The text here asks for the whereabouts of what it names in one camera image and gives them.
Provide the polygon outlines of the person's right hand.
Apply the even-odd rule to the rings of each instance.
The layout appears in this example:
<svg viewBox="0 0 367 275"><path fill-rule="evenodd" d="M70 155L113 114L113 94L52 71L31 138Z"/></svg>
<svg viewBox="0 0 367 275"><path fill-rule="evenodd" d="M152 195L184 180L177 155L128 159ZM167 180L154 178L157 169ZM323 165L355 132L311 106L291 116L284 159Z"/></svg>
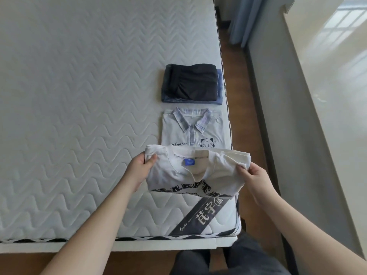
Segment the person's right hand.
<svg viewBox="0 0 367 275"><path fill-rule="evenodd" d="M250 173L250 178L243 178L245 185L247 185L257 205L266 209L279 195L265 169L251 162L247 171Z"/></svg>

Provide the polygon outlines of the folded grey polo shirt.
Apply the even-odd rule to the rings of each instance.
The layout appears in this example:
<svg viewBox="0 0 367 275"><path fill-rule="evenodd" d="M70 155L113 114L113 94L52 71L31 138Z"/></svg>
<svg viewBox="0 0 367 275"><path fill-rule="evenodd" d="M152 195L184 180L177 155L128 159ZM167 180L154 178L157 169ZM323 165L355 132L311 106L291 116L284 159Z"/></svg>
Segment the folded grey polo shirt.
<svg viewBox="0 0 367 275"><path fill-rule="evenodd" d="M161 145L232 149L228 119L209 108L165 110Z"/></svg>

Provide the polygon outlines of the person's left forearm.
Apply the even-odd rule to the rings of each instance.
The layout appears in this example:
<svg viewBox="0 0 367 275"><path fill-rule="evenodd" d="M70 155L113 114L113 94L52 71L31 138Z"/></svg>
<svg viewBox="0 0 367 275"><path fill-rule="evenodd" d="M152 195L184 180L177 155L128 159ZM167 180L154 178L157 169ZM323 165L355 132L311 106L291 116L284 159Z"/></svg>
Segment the person's left forearm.
<svg viewBox="0 0 367 275"><path fill-rule="evenodd" d="M122 177L40 275L102 275L136 183Z"/></svg>

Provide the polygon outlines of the blue curtain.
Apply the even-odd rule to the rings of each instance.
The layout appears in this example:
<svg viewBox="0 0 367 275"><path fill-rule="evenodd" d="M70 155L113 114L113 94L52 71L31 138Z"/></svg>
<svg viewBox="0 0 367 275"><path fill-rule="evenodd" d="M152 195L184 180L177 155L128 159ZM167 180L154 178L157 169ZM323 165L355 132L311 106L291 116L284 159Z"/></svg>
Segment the blue curtain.
<svg viewBox="0 0 367 275"><path fill-rule="evenodd" d="M234 0L229 41L244 48L264 0Z"/></svg>

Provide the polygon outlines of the white quilted mattress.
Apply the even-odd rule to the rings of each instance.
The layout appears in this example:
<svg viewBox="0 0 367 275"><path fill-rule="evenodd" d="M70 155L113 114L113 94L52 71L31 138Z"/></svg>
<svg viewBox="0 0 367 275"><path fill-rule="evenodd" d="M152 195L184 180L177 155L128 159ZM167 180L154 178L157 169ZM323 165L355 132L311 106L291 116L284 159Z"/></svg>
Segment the white quilted mattress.
<svg viewBox="0 0 367 275"><path fill-rule="evenodd" d="M223 70L214 0L0 0L0 243L76 232L161 143L172 63Z"/></svg>

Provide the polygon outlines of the person's dark trousers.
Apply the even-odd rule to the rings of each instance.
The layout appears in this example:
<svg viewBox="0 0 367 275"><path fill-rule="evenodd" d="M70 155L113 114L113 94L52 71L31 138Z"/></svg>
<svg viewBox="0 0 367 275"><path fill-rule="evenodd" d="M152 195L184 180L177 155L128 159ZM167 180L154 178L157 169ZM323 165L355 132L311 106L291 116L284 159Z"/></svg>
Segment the person's dark trousers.
<svg viewBox="0 0 367 275"><path fill-rule="evenodd" d="M209 249L182 250L177 253L169 275L291 275L244 231L232 246L223 248L223 254L227 269L211 272Z"/></svg>

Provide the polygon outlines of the white printed t-shirt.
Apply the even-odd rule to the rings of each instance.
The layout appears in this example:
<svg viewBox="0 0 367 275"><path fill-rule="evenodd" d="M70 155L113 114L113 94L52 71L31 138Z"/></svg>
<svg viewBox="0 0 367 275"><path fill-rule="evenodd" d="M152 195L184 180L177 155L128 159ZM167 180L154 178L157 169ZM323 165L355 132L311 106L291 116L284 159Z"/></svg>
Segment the white printed t-shirt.
<svg viewBox="0 0 367 275"><path fill-rule="evenodd" d="M251 155L220 148L147 145L157 160L146 178L149 191L232 199L244 186L236 166L248 170Z"/></svg>

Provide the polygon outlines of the person's left hand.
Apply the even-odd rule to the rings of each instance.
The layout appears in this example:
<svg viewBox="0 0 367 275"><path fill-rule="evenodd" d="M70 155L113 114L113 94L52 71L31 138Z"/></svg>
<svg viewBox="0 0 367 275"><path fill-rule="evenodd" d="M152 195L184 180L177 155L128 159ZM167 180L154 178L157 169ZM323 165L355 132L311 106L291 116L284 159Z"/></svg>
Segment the person's left hand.
<svg viewBox="0 0 367 275"><path fill-rule="evenodd" d="M142 152L132 158L119 184L121 184L123 189L131 195L138 190L148 174L149 171L145 170L145 153Z"/></svg>

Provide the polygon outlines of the person's right forearm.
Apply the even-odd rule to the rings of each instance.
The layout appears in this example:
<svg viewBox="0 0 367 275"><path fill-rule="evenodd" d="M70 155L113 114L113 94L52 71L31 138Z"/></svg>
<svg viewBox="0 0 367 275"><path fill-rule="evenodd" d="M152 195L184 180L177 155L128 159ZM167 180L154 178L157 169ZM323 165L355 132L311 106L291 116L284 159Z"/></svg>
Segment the person's right forearm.
<svg viewBox="0 0 367 275"><path fill-rule="evenodd" d="M265 212L312 275L367 275L367 261L326 234L277 193L261 202Z"/></svg>

